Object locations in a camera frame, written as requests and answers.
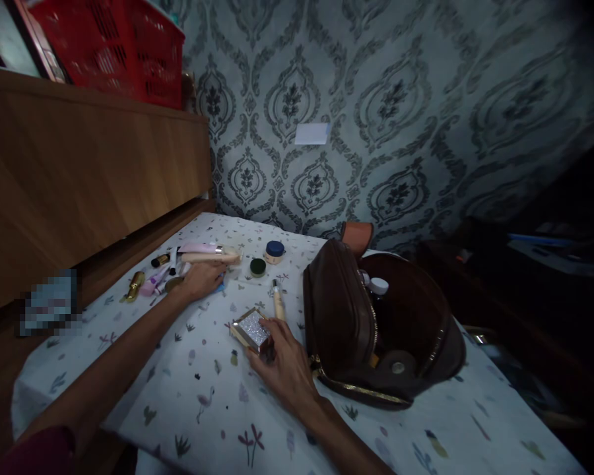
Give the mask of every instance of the red sleeve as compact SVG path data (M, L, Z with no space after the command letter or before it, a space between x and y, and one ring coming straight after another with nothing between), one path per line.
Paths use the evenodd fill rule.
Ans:
M67 475L73 472L75 436L67 427L49 427L13 447L0 460L0 475Z

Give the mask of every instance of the flamingo print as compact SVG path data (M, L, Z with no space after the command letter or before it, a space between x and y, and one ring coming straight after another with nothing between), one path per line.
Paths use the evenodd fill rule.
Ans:
M211 405L211 400L213 399L213 393L216 392L213 389L213 386L211 387L211 389L209 389L209 392L210 392L209 399L207 399L203 395L198 395L198 402L200 402L200 411L198 411L198 415L196 416L196 422L198 424L200 424L200 415L205 411L205 408L208 408Z

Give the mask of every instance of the floral print tablecloth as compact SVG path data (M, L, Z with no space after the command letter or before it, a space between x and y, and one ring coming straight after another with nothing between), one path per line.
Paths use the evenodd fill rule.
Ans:
M268 241L282 241L283 261L252 278L249 263ZM167 463L197 474L334 472L317 441L250 369L229 335L234 319L254 306L272 317L271 280L280 280L286 320L304 341L302 273L323 239L274 226L203 213L160 252L188 240L242 250L223 291L191 304L156 347L136 382L103 424L107 430ZM14 436L116 338L149 309L152 298L121 302L134 272L151 271L151 255L82 315L82 323L49 338L29 356L15 383ZM450 381L420 395L411 409L386 412L317 384L356 434L394 471L405 474L562 474L583 468L482 350L469 340L467 363Z

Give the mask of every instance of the hand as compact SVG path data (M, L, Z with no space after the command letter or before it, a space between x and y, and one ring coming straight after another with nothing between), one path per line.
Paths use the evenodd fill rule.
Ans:
M304 347L293 337L285 321L260 319L259 324L271 333L275 359L266 364L253 351L246 352L251 367L271 388L284 407L302 423L321 405L312 381L310 365Z
M225 272L226 265L218 261L194 264L185 275L185 280L172 291L193 302L216 290Z

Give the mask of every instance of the white paper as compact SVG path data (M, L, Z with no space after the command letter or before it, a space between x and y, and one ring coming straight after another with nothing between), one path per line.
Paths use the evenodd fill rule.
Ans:
M329 123L298 124L295 145L325 145L329 132Z

